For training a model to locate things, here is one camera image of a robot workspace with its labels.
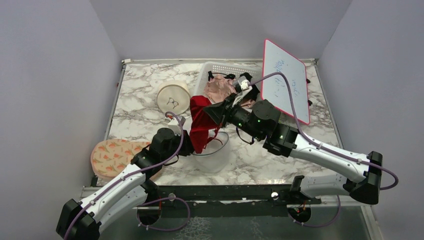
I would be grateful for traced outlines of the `red satin bra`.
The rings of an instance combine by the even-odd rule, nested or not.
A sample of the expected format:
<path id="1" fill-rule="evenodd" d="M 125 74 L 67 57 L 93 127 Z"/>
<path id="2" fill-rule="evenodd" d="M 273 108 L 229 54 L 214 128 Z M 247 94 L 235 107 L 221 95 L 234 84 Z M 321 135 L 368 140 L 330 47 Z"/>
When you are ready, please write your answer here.
<path id="1" fill-rule="evenodd" d="M 211 101 L 203 95 L 195 95 L 190 99 L 190 113 L 192 118 L 189 137 L 196 154 L 201 154 L 206 149 L 207 144 L 217 140 L 220 126 L 204 111 L 205 107 L 212 105 Z"/>

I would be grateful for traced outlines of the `peach lace bra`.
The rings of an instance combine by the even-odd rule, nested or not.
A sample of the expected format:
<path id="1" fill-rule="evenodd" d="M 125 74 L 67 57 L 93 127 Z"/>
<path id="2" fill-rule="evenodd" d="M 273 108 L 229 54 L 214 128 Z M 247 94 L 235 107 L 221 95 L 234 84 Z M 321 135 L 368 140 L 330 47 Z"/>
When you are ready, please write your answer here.
<path id="1" fill-rule="evenodd" d="M 206 83 L 203 93 L 213 103 L 222 102 L 229 95 L 236 93 L 234 82 L 234 79 L 226 78 L 224 75 L 215 75 Z"/>

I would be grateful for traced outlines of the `white mesh laundry bag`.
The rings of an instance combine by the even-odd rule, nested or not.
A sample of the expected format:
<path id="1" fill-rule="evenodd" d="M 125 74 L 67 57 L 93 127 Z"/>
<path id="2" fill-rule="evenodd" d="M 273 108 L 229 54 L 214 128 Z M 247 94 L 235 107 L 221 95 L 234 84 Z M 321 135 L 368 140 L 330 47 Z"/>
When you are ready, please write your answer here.
<path id="1" fill-rule="evenodd" d="M 206 174 L 216 174 L 229 164 L 230 137 L 227 132 L 215 129 L 208 130 L 208 138 L 212 140 L 206 144 L 201 153 L 193 152 L 186 159 L 199 171 Z"/>

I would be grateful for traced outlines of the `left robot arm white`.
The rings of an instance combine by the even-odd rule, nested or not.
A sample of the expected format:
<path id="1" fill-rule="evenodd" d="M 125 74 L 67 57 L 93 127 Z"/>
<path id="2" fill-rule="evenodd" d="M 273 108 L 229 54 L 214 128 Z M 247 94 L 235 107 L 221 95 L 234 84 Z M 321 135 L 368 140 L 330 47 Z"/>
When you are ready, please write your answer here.
<path id="1" fill-rule="evenodd" d="M 113 222 L 130 209 L 144 205 L 160 206 L 159 187 L 151 177 L 170 160 L 194 151 L 186 130 L 175 133 L 160 128 L 151 143 L 105 186 L 79 201 L 70 199 L 62 210 L 56 233 L 64 240 L 97 240 Z"/>

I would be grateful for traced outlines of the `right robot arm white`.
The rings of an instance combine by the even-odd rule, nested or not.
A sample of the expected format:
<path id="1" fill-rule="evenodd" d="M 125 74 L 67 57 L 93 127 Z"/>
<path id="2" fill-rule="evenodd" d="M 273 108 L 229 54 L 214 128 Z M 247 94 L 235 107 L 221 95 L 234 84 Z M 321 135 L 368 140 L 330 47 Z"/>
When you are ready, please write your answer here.
<path id="1" fill-rule="evenodd" d="M 220 127 L 232 124 L 257 141 L 268 152 L 320 165 L 334 174 L 296 176 L 288 190 L 289 199 L 300 204 L 317 196 L 342 195 L 368 204 L 379 202 L 383 156 L 371 151 L 356 153 L 301 134 L 300 129 L 279 123 L 280 111 L 268 100 L 256 102 L 251 111 L 234 105 L 235 94 L 203 108 Z"/>

